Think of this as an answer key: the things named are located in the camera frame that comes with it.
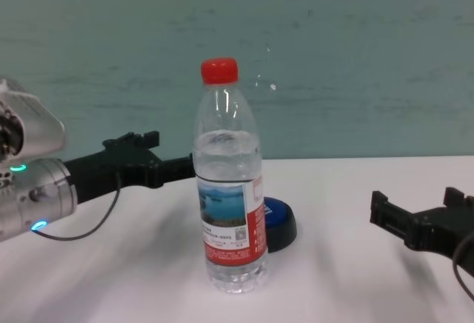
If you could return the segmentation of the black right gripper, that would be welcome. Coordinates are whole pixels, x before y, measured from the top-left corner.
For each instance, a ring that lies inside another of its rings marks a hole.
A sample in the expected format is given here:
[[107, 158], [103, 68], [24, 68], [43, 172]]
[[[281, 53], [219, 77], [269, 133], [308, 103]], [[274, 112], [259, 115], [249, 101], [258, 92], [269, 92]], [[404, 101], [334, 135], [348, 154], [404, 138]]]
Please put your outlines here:
[[370, 222], [400, 238], [414, 251], [454, 257], [457, 246], [473, 233], [473, 196], [447, 187], [443, 205], [411, 213], [391, 202], [380, 191], [373, 191]]

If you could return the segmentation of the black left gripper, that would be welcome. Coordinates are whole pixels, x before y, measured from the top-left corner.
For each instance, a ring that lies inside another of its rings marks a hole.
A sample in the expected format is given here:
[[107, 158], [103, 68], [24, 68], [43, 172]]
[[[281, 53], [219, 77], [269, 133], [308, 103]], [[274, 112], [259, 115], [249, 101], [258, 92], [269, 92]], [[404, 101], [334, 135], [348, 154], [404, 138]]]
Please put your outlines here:
[[79, 204], [123, 187], [156, 189], [193, 177], [191, 154], [161, 160], [149, 151], [159, 146], [156, 130], [143, 134], [129, 132], [117, 139], [107, 139], [102, 145], [106, 150], [64, 163]]

